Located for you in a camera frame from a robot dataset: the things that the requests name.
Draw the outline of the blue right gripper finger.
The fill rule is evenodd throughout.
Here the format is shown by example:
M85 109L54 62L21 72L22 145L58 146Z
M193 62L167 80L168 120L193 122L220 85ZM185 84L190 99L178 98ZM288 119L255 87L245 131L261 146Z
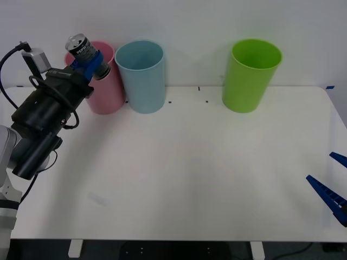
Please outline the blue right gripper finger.
M347 168L347 157L335 152L331 152L329 156Z
M311 175L308 175L306 180L329 207L335 218L346 227L346 199L333 192Z

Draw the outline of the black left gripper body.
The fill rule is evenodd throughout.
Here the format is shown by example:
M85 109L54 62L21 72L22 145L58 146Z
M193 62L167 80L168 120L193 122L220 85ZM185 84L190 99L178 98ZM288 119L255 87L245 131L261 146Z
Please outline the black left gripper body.
M40 80L40 105L45 109L76 109L94 92L89 83L82 68L52 68Z

